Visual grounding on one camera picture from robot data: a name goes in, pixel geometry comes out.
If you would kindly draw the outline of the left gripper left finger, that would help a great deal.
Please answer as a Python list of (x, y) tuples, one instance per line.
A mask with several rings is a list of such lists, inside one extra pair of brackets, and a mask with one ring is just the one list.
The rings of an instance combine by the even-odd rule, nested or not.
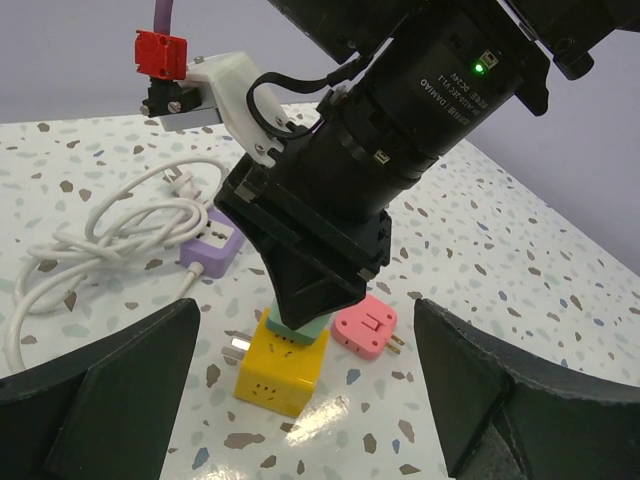
[(1, 381), (4, 479), (160, 477), (200, 326), (182, 299)]

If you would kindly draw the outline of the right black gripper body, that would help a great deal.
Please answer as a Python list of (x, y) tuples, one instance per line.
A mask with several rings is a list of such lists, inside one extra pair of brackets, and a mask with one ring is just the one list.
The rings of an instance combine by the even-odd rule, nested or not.
[(246, 235), (270, 277), (371, 280), (390, 262), (391, 219), (342, 219), (321, 205), (303, 181), (301, 160), (310, 139), (293, 140), (266, 157), (245, 154), (230, 171), (215, 205)]

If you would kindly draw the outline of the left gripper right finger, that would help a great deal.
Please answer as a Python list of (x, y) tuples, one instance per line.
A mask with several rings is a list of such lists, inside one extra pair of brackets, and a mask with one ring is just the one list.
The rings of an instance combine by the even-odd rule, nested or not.
[(451, 479), (636, 479), (639, 390), (571, 370), (428, 299), (414, 334)]

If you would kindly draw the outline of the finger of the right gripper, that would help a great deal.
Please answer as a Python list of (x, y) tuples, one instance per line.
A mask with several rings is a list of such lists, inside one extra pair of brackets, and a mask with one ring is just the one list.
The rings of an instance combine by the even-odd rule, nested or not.
[(368, 266), (367, 236), (328, 242), (313, 235), (291, 242), (261, 234), (259, 253), (283, 322), (293, 330), (352, 306), (365, 296), (367, 281), (359, 272)]

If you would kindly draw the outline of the pink plug adapter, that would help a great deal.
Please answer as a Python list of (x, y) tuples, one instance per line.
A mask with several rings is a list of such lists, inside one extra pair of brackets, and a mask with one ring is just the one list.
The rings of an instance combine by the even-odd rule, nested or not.
[(330, 327), (332, 338), (366, 361), (377, 360), (385, 349), (399, 355), (405, 342), (395, 334), (396, 311), (367, 294), (359, 303), (340, 310)]

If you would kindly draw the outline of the yellow cube socket adapter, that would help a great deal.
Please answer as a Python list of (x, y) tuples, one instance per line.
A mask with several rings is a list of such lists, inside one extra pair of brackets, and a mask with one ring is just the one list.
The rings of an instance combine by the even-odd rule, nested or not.
[(325, 357), (329, 331), (306, 345), (290, 332), (273, 331), (275, 305), (265, 308), (253, 335), (234, 331), (222, 355), (239, 368), (234, 396), (281, 415), (297, 417), (313, 396)]

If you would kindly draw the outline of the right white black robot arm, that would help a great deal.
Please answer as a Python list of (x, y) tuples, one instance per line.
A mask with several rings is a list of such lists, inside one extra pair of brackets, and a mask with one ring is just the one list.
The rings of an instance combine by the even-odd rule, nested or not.
[(545, 114), (551, 67), (576, 80), (591, 49), (637, 31), (635, 1), (280, 1), (337, 63), (276, 72), (243, 103), (280, 147), (244, 156), (216, 206), (261, 255), (282, 323), (360, 302), (390, 260), (387, 206), (511, 98)]

